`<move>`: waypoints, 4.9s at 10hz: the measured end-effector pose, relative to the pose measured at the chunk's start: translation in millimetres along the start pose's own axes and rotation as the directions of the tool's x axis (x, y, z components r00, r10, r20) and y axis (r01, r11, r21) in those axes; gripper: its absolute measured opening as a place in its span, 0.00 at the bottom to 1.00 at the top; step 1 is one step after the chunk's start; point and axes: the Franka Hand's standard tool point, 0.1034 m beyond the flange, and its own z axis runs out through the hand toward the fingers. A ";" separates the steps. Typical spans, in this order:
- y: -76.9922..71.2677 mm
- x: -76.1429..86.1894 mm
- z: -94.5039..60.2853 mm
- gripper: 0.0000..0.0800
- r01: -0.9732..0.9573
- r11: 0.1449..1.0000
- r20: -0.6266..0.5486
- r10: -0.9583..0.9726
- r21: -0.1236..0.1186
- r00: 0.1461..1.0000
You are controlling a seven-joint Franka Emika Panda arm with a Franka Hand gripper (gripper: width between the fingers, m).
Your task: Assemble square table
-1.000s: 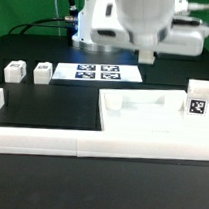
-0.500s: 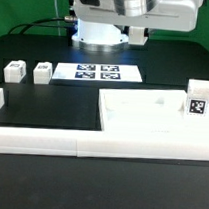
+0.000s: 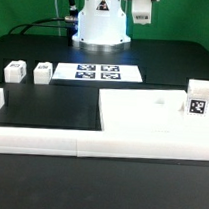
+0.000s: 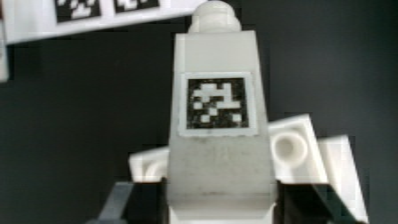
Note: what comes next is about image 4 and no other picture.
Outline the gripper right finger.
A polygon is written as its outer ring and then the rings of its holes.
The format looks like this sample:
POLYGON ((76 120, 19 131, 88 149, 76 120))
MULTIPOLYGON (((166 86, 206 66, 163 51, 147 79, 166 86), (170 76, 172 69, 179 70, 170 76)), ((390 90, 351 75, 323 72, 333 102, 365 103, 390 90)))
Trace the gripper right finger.
POLYGON ((328 184, 277 182, 273 224, 358 224, 328 184))

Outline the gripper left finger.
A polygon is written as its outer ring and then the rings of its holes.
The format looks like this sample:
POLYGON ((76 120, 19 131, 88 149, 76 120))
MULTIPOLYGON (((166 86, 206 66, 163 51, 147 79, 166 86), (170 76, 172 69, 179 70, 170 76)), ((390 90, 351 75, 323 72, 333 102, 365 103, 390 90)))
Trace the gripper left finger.
POLYGON ((166 224, 165 181, 117 182, 86 224, 166 224))

